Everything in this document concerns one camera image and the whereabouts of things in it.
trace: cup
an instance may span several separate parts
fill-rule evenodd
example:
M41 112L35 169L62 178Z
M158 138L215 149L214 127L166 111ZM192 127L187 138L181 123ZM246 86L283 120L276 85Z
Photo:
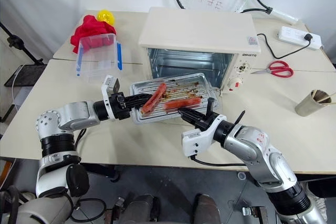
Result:
M322 98L325 98L329 96L327 93L325 93L322 90L317 90L316 94L314 95L314 98L312 97L314 91L311 91L306 98L304 98L298 105L295 107L295 111L300 116L307 116L311 113L315 112L316 110L319 110L321 108L324 108L327 106L325 103L330 103L331 98L327 98L321 102L317 102L321 100Z

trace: white table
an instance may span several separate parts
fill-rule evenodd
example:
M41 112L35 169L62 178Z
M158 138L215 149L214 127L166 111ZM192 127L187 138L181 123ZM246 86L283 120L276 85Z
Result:
M74 61L49 62L0 141L0 156L40 159L35 122L41 113L69 102L102 99L100 84L87 84L76 77L74 67ZM124 64L122 72L112 73L120 80L120 91L129 95L130 84L145 79L144 69L144 65ZM306 118L293 110L310 90L320 88L332 92L335 83L335 72L297 71L288 79L254 74L237 93L220 98L220 110L231 122L246 110L241 123L267 132L295 172L336 174L336 106ZM79 144L79 153L87 163L213 168L183 156L181 133L191 129L193 127L181 119L140 126L131 119L104 121L88 129ZM214 163L240 162L218 143L198 158Z
M124 63L147 63L144 59L144 55L139 53L138 40L142 31L142 27L147 18L147 13L139 12L113 12L116 20L114 27L117 31L117 40L122 44L122 59ZM81 17L76 27L82 24L83 18L86 15L97 16L97 10L87 10ZM264 33L275 52L276 56L282 56L289 52L295 51L300 46L291 45L289 43L282 42L277 39L277 33L281 26L290 26L287 23L279 21L277 19L268 18L255 18L254 19L256 32ZM292 26L295 29L307 30L304 23L298 22ZM70 44L70 37L64 42L64 44L55 52L55 59L64 60L76 60L77 55L72 52L74 46ZM266 47L264 38L259 36L259 42L261 46L261 55L256 59L254 69L266 68L274 58L272 57L269 49ZM293 70L307 70L307 71L323 71L323 72L335 72L335 68L331 64L329 58L322 50L304 49L296 54L284 58Z

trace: chopsticks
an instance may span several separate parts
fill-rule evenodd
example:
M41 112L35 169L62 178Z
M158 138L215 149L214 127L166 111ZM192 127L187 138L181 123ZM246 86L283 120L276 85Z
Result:
M315 89L314 91L313 91L313 94L312 94L312 98L314 99L314 96L316 95L316 92L317 92L317 89ZM320 103L320 102L322 102L322 101L324 101L324 100L326 100L326 99L328 99L328 98L331 98L333 95L335 95L336 94L336 92L334 93L334 94L331 94L331 95L329 95L329 96L327 96L327 97L324 97L324 98L322 98L322 99L320 99L320 100L318 100L318 101L316 101L317 103ZM323 105L332 105L332 104L336 104L336 102L329 102L329 103L324 103Z

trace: red scissors handle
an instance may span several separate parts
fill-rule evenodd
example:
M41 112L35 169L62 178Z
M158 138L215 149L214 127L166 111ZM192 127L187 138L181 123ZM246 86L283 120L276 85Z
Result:
M294 71L289 67L289 65L282 61L282 60L276 60L274 62L272 62L270 65L269 65L269 70L271 70L271 74L273 74L274 76L277 76L277 77L282 77L282 78L289 78L291 76L293 76L294 74ZM277 73L281 73L281 72L288 72L289 74L277 74Z

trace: red sausage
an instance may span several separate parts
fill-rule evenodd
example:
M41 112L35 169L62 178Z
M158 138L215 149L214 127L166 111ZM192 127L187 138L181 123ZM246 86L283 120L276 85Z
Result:
M160 98L166 92L167 85L165 83L160 84L156 92L152 95L152 97L145 103L141 108L141 113L145 114L150 112L155 105L159 102Z
M166 102L163 105L163 108L165 110L177 109L177 108L180 108L180 107L186 107L186 106L190 106L190 105L200 104L201 101L202 101L202 99L199 98L199 97L192 97L192 98L181 99L181 100L173 100L173 101L170 101L170 102Z

